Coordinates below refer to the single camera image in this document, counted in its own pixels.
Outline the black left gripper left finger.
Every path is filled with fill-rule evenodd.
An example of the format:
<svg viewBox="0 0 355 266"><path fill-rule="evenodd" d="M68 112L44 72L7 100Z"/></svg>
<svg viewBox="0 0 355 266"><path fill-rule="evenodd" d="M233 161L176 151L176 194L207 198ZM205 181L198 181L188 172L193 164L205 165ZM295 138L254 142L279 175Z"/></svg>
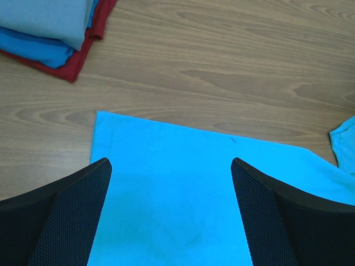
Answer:
<svg viewBox="0 0 355 266"><path fill-rule="evenodd" d="M1 265L87 265L112 166L102 158L1 201Z"/></svg>

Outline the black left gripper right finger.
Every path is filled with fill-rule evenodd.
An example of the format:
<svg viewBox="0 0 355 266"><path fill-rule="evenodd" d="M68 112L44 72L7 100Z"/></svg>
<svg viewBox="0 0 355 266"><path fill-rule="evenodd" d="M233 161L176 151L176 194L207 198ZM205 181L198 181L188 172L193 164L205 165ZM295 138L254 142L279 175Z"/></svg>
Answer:
<svg viewBox="0 0 355 266"><path fill-rule="evenodd" d="M240 158L232 181L253 265L354 265L354 206L279 181Z"/></svg>

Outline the bright cyan t-shirt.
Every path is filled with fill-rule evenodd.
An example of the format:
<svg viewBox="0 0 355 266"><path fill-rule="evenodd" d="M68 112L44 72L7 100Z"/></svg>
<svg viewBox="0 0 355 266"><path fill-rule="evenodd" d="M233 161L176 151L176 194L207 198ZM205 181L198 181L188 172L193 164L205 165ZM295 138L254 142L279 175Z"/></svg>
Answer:
<svg viewBox="0 0 355 266"><path fill-rule="evenodd" d="M99 111L91 160L108 158L112 174L89 265L251 265L232 160L354 204L354 119L330 138L337 166L301 147Z"/></svg>

